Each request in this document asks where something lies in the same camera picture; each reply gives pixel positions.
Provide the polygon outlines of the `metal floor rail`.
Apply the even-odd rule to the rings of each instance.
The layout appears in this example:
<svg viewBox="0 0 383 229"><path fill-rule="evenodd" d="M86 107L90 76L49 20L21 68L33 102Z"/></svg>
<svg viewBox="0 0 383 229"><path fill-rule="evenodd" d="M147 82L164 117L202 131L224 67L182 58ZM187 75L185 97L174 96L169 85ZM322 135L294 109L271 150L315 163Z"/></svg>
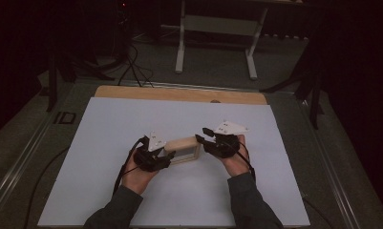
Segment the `metal floor rail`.
<svg viewBox="0 0 383 229"><path fill-rule="evenodd" d="M312 136L315 139L317 149L321 157L321 164L324 168L326 178L330 184L331 191L333 192L334 199L339 208L340 214L345 223L346 229L361 229L358 219L352 210L348 195L336 173L336 170L329 157L327 148L317 133L317 130L313 127L309 119L310 106L306 100L297 100L298 107L305 118L307 126L310 129Z"/></svg>
<svg viewBox="0 0 383 229"><path fill-rule="evenodd" d="M0 131L0 211L73 86L60 87L49 112L48 98L36 95Z"/></svg>

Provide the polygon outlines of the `grey metal stand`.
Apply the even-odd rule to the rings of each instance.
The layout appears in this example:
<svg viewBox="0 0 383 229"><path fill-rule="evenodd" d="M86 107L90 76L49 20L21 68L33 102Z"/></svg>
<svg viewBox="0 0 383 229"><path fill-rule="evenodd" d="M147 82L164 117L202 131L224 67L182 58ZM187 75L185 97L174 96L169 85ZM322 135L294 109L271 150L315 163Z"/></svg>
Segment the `grey metal stand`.
<svg viewBox="0 0 383 229"><path fill-rule="evenodd" d="M256 49L262 28L265 23L268 8L264 7L259 13L257 21L230 19L212 16L202 16L187 14L185 12L186 1L181 0L181 17L180 17L180 41L177 52L175 73L182 73L184 54L185 54L185 32L186 31L203 31L223 34L250 36L252 43L249 48L245 49L245 60L251 80L257 80L258 74L254 62L253 54Z"/></svg>

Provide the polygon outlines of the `wooden picture frame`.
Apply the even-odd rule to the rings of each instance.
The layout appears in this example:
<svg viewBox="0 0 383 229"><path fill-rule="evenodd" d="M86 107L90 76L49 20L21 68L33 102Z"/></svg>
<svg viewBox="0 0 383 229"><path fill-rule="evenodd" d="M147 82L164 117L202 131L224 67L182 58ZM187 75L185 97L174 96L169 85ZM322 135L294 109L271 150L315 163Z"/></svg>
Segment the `wooden picture frame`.
<svg viewBox="0 0 383 229"><path fill-rule="evenodd" d="M194 136L168 141L164 146L164 154L173 156L172 164L184 163L199 158L201 144Z"/></svg>

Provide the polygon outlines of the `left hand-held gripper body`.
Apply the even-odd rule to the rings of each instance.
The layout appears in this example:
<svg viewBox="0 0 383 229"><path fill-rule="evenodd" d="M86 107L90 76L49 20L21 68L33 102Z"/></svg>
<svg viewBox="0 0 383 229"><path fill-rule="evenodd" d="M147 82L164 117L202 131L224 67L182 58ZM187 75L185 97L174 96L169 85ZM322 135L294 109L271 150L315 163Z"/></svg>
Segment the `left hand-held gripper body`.
<svg viewBox="0 0 383 229"><path fill-rule="evenodd" d="M134 161L137 166L146 172L156 172L168 168L171 161L165 161L160 153L166 142L162 140L156 132L140 138L135 145Z"/></svg>

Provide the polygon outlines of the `person's left hand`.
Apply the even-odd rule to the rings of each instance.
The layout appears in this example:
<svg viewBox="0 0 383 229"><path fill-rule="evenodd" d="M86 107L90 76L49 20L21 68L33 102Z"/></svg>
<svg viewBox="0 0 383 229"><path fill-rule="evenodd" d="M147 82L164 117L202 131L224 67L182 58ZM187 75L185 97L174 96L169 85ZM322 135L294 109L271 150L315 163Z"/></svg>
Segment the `person's left hand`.
<svg viewBox="0 0 383 229"><path fill-rule="evenodd" d="M145 172L137 167L134 156L131 156L126 164L125 175L121 179L121 185L141 195L147 188L149 182L159 172Z"/></svg>

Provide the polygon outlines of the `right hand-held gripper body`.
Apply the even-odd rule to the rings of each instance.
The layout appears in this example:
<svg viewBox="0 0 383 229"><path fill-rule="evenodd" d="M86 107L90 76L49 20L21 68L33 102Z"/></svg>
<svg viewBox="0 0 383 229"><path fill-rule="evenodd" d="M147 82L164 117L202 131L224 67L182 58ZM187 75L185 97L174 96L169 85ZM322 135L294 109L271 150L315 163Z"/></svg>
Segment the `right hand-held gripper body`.
<svg viewBox="0 0 383 229"><path fill-rule="evenodd" d="M234 156L240 149L238 135L248 132L248 128L230 121L224 121L216 129L210 145L205 145L204 150L216 157L228 158Z"/></svg>

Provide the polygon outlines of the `white table cover board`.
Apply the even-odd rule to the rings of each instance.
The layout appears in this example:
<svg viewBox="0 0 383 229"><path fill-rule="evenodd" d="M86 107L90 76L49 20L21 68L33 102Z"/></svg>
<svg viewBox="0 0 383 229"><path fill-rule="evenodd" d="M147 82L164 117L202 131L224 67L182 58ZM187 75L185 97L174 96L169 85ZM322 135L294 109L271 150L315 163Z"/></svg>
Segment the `white table cover board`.
<svg viewBox="0 0 383 229"><path fill-rule="evenodd" d="M163 140L215 129L223 121L246 127L246 147L265 202L285 227L309 225L300 191L271 108L240 105L97 98L90 100L38 221L80 226L113 193L117 174L134 143L156 133ZM201 153L171 165L149 183L135 227L232 227L228 174Z"/></svg>

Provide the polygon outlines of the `dark curtain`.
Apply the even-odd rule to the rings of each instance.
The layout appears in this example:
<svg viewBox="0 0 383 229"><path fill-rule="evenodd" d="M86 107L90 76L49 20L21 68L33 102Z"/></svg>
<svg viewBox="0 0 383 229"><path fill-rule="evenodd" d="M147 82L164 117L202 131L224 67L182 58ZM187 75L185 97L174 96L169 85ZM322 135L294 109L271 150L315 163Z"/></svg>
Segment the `dark curtain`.
<svg viewBox="0 0 383 229"><path fill-rule="evenodd" d="M383 0L333 0L327 88L383 204Z"/></svg>
<svg viewBox="0 0 383 229"><path fill-rule="evenodd" d="M40 90L47 0L0 0L0 130Z"/></svg>

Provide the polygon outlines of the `person's right hand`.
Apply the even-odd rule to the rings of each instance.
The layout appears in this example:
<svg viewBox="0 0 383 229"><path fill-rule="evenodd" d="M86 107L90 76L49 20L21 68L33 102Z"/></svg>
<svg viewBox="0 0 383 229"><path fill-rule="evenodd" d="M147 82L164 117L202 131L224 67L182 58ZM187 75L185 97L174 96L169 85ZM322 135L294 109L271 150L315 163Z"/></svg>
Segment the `person's right hand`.
<svg viewBox="0 0 383 229"><path fill-rule="evenodd" d="M247 164L249 155L245 147L245 137L243 135L238 135L238 139L240 142L239 153L232 157L221 158L221 163L231 177L249 172L249 166Z"/></svg>

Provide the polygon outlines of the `black rectangular floor box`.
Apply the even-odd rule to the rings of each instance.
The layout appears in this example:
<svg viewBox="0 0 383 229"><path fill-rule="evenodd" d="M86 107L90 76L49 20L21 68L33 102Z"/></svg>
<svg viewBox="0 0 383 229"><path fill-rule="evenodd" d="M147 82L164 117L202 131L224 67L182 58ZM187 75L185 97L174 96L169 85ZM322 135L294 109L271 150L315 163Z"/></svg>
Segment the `black rectangular floor box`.
<svg viewBox="0 0 383 229"><path fill-rule="evenodd" d="M58 112L53 124L74 124L76 119L76 113L70 112Z"/></svg>

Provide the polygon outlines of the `black tripod stand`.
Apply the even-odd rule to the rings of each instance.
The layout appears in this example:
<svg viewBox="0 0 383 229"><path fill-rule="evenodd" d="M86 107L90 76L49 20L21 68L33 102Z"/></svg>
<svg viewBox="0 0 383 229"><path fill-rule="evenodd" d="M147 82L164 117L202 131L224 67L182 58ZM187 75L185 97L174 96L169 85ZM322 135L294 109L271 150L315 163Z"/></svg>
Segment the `black tripod stand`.
<svg viewBox="0 0 383 229"><path fill-rule="evenodd" d="M290 77L274 86L262 89L263 93L274 93L286 86L292 85L296 82L299 83L298 88L294 92L294 96L298 100L306 100L311 95L309 106L309 121L312 127L317 130L317 114L319 111L319 99L321 91L322 79L322 62L319 54L320 36L314 33L302 52L298 62L296 63Z"/></svg>
<svg viewBox="0 0 383 229"><path fill-rule="evenodd" d="M128 58L132 33L131 0L51 0L47 48L49 103L57 102L57 78L76 80L80 69L93 78L111 79L105 72Z"/></svg>

